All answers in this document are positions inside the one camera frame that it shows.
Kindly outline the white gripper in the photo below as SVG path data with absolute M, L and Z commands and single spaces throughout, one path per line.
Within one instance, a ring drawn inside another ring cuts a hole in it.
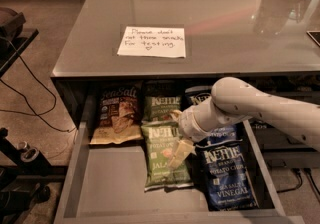
M 168 160 L 168 167 L 170 169 L 178 168 L 190 154 L 195 153 L 193 142 L 200 142 L 207 136 L 207 132 L 196 121 L 195 110 L 196 108 L 191 106 L 182 112 L 180 110 L 172 110 L 170 112 L 171 118 L 174 121 L 178 121 L 181 135 L 186 138 L 174 143 L 172 155 Z

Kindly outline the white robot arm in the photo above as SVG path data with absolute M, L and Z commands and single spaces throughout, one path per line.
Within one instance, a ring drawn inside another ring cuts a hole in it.
M 216 129 L 261 120 L 307 146 L 320 151 L 320 106 L 264 93 L 241 79 L 224 77 L 214 83 L 211 95 L 184 111 L 173 111 L 182 139 L 176 142 L 168 167 L 179 167 L 194 144 Z

